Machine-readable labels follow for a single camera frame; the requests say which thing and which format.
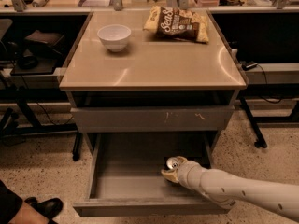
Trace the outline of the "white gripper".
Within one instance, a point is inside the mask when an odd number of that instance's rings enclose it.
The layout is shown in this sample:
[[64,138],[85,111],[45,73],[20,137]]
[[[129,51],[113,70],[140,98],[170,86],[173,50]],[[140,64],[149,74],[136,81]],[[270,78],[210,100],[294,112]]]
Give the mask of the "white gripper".
[[201,190],[201,178],[206,168],[196,161],[187,161],[185,157],[177,156],[179,168],[177,170],[161,171],[162,176],[172,182],[179,183],[181,186],[190,190]]

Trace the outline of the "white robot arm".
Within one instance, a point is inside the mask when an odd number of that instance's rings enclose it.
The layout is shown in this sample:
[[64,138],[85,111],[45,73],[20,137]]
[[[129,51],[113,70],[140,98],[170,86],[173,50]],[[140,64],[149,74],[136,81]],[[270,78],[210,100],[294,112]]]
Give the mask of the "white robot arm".
[[162,176],[194,190],[223,209],[236,200],[251,203],[293,221],[299,221],[299,187],[296,185],[242,178],[219,169],[206,169],[185,157],[166,161]]

